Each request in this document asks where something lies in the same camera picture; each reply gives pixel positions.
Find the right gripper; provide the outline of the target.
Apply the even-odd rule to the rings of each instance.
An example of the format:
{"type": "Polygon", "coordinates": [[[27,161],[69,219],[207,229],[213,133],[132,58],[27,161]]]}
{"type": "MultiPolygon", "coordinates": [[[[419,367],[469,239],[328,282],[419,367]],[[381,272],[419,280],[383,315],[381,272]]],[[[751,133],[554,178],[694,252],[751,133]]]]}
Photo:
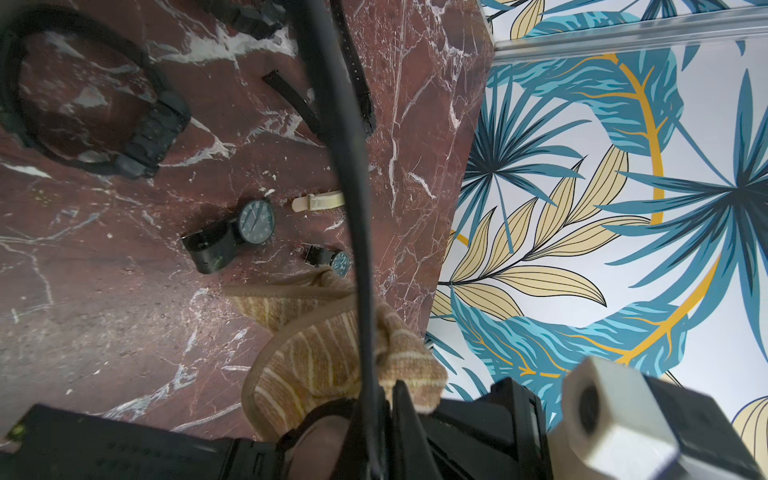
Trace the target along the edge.
{"type": "MultiPolygon", "coordinates": [[[[382,401],[382,479],[549,479],[540,400],[510,379],[472,402],[415,411],[397,381],[382,401]]],[[[204,440],[36,404],[8,433],[4,479],[282,479],[299,434],[256,442],[204,440]]]]}

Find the beige striped cloth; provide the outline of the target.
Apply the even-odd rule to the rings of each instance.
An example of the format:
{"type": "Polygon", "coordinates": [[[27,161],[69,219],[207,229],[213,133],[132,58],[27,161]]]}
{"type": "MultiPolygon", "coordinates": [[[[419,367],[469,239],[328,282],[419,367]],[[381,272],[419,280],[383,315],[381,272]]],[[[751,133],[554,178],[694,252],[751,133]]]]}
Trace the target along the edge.
{"type": "MultiPolygon", "coordinates": [[[[261,439],[276,441],[316,408],[358,397],[357,294],[350,280],[322,268],[280,284],[230,286],[223,293],[272,334],[241,394],[246,418],[261,439]]],[[[390,396],[403,381],[415,410],[433,412],[447,384],[445,368],[389,304],[377,302],[374,313],[379,385],[390,396]]]]}

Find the small olive watch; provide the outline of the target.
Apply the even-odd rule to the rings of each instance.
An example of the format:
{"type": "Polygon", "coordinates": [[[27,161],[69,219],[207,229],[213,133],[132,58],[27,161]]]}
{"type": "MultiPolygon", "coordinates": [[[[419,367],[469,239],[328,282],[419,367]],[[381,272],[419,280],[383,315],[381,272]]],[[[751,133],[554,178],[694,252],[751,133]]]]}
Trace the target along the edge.
{"type": "Polygon", "coordinates": [[[302,247],[304,261],[314,267],[329,267],[341,278],[347,276],[352,267],[352,258],[344,250],[307,244],[302,247]]]}

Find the cream strap watch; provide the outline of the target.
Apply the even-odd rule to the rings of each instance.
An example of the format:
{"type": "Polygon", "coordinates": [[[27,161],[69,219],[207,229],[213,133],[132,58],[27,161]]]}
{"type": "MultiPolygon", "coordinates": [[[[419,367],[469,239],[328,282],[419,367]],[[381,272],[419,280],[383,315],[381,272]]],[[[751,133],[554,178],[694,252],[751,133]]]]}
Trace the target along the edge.
{"type": "Polygon", "coordinates": [[[341,191],[330,191],[318,194],[306,194],[295,198],[291,203],[294,212],[323,211],[340,208],[345,205],[341,191]]]}

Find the black looped watch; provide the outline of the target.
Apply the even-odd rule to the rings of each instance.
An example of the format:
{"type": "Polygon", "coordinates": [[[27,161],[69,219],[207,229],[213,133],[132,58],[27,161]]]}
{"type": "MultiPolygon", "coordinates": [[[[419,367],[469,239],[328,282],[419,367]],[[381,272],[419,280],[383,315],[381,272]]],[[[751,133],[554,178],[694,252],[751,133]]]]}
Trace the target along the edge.
{"type": "Polygon", "coordinates": [[[273,70],[263,81],[324,143],[342,134],[365,138],[376,129],[370,87],[341,1],[278,1],[295,30],[300,58],[315,89],[315,105],[273,70]]]}

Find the dark long strap watch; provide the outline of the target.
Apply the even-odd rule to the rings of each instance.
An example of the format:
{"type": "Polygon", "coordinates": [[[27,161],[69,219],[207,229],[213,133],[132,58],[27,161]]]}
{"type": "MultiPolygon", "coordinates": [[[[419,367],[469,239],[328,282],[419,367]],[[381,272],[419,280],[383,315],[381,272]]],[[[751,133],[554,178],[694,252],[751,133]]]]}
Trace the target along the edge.
{"type": "Polygon", "coordinates": [[[385,477],[385,449],[381,434],[380,391],[376,375],[375,299],[372,273],[372,249],[369,222],[367,152],[365,138],[356,133],[342,134],[334,143],[326,143],[345,198],[345,209],[357,282],[358,343],[361,389],[358,398],[360,415],[359,436],[350,438],[354,447],[364,447],[363,453],[347,450],[348,467],[344,473],[354,473],[365,479],[385,477]]]}

